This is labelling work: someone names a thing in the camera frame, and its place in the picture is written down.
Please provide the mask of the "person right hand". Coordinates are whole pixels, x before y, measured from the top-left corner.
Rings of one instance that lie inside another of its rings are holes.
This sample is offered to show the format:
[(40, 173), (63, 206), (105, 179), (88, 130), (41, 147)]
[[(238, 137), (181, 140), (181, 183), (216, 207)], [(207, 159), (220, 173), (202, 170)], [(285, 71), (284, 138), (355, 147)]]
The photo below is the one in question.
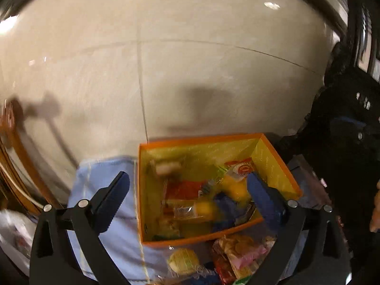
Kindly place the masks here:
[(374, 198), (374, 210), (370, 221), (370, 231), (376, 232), (380, 228), (380, 181), (377, 182), (377, 193)]

